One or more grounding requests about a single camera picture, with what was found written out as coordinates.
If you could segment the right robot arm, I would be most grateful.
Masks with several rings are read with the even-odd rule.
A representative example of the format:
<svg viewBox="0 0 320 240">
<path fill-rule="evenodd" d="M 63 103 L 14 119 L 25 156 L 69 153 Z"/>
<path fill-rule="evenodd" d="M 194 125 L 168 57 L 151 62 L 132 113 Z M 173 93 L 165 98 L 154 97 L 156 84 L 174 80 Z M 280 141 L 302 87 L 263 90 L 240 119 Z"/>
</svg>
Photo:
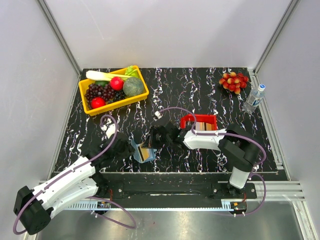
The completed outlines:
<svg viewBox="0 0 320 240">
<path fill-rule="evenodd" d="M 187 150 L 220 151 L 230 165 L 227 192 L 233 198 L 245 193 L 245 184 L 253 175 L 254 167 L 267 157 L 266 151 L 255 138 L 236 124 L 220 130 L 197 130 L 194 121 L 182 128 L 170 121 L 164 125 L 156 124 L 150 128 L 141 146 L 159 149 L 165 145 Z"/>
</svg>

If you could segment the blue card holder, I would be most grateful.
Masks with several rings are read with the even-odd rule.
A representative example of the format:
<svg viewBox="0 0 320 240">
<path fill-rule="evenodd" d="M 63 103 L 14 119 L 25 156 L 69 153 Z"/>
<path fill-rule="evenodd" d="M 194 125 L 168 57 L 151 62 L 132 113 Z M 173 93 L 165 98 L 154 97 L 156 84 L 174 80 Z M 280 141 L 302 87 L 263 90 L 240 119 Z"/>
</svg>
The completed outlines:
<svg viewBox="0 0 320 240">
<path fill-rule="evenodd" d="M 154 161 L 156 159 L 156 149 L 141 147 L 141 144 L 131 141 L 131 145 L 134 148 L 133 158 L 140 164 Z"/>
</svg>

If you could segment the yellow plastic tray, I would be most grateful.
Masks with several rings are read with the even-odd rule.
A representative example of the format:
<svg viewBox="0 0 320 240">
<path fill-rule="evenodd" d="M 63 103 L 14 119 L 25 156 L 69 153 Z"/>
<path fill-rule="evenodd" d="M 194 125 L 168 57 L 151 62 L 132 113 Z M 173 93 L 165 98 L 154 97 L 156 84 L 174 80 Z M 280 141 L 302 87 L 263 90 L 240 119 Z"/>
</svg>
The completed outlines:
<svg viewBox="0 0 320 240">
<path fill-rule="evenodd" d="M 136 65 L 102 72 L 88 70 L 78 84 L 84 112 L 96 116 L 145 100 L 149 90 Z"/>
</svg>

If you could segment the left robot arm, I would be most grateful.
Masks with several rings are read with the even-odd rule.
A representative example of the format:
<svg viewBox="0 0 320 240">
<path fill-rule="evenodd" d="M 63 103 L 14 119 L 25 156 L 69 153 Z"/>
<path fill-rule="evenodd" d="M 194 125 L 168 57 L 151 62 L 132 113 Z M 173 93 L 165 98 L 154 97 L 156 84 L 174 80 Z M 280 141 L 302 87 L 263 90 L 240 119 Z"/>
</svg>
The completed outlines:
<svg viewBox="0 0 320 240">
<path fill-rule="evenodd" d="M 57 214 L 82 199 L 97 199 L 93 209 L 102 215 L 116 194 L 100 171 L 111 161 L 128 158 L 133 153 L 128 140 L 105 140 L 87 147 L 72 165 L 48 181 L 34 188 L 22 187 L 15 199 L 13 232 L 37 234 Z"/>
</svg>

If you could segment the red plastic bin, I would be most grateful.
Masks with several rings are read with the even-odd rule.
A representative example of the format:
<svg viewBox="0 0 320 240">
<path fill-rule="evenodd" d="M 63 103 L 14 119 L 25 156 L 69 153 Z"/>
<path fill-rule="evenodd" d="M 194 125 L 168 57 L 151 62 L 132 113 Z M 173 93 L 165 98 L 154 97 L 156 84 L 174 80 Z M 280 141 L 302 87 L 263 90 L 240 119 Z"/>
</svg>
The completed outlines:
<svg viewBox="0 0 320 240">
<path fill-rule="evenodd" d="M 210 123 L 214 127 L 214 131 L 218 129 L 217 118 L 215 115 L 210 114 L 195 114 L 196 123 L 204 122 Z M 194 123 L 194 117 L 191 114 L 187 114 L 180 119 L 180 128 L 185 129 L 187 126 L 192 126 Z"/>
</svg>

